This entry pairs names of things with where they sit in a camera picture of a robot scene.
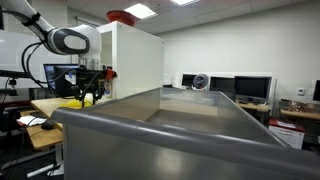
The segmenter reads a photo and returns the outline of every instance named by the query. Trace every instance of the white box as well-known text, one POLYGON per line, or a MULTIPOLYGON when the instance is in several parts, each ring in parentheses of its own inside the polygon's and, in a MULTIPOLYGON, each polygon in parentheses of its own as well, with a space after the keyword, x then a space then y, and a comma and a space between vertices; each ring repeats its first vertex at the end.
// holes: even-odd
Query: white box
POLYGON ((305 132, 302 126, 273 119, 269 122, 269 130, 288 143, 291 147, 295 149, 302 148, 305 132))

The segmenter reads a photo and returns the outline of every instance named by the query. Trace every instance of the ceiling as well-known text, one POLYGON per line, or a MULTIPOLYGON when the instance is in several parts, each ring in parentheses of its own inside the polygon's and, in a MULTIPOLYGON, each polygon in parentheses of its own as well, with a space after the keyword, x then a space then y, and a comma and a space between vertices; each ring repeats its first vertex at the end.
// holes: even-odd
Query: ceiling
POLYGON ((199 0, 179 7, 171 0, 68 0, 68 7, 106 19, 108 11, 124 10, 141 3, 158 15, 138 21, 135 27, 156 34, 303 1, 307 0, 199 0))

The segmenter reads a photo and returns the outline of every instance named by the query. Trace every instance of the red object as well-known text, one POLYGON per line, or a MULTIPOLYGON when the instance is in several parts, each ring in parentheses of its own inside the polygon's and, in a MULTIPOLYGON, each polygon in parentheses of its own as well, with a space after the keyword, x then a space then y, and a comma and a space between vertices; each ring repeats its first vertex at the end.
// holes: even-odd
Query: red object
POLYGON ((107 18, 110 22, 119 21, 129 26, 134 26, 137 21, 137 18, 134 15, 122 10, 107 12, 107 18))
POLYGON ((284 128, 284 129, 290 129, 290 130, 293 130, 293 131, 298 131, 298 132, 302 132, 304 133, 305 130, 302 126, 300 125, 297 125, 297 124, 293 124, 293 123, 288 123, 288 122, 284 122, 284 121, 281 121, 277 118, 271 118, 269 120, 269 126, 275 126, 275 127, 279 127, 279 128, 284 128))
POLYGON ((118 77, 118 74, 115 71, 113 71, 112 69, 107 69, 107 75, 106 75, 107 80, 110 80, 116 77, 118 77))

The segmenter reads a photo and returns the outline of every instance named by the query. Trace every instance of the ceiling light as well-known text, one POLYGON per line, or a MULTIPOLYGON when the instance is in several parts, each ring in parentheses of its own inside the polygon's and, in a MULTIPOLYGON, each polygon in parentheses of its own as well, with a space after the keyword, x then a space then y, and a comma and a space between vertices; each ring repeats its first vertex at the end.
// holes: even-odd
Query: ceiling light
POLYGON ((127 9, 125 9, 128 13, 133 14, 137 18, 146 19, 151 16, 155 16, 156 13, 149 9, 147 6, 144 6, 140 3, 133 5, 127 9))
POLYGON ((174 3, 178 4, 179 6, 184 6, 184 5, 188 5, 188 4, 191 4, 191 3, 195 3, 199 0, 171 0, 173 1, 174 3))

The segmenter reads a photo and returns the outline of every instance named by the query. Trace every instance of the computer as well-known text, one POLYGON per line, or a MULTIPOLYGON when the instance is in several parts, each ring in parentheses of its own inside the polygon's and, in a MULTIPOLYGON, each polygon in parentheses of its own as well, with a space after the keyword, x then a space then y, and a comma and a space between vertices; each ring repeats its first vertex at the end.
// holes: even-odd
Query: computer
POLYGON ((196 75, 194 75, 194 74, 183 74, 182 85, 191 87, 193 84, 194 77, 196 77, 196 75))
POLYGON ((314 88, 313 100, 320 101, 320 80, 317 80, 316 87, 314 88))
POLYGON ((215 91, 217 89, 234 90, 234 81, 234 78, 211 77, 210 91, 215 91))
POLYGON ((78 89, 71 88, 76 84, 76 71, 72 70, 65 73, 68 69, 78 68, 77 64, 44 64, 43 67, 49 90, 54 91, 61 97, 74 96, 80 93, 78 89), (65 73, 64 76, 61 76, 55 82, 50 82, 63 73, 65 73))
POLYGON ((210 91, 221 91, 232 101, 235 100, 234 78, 211 77, 210 91))
POLYGON ((271 79, 271 77, 235 76, 236 97, 249 101, 267 101, 271 79))

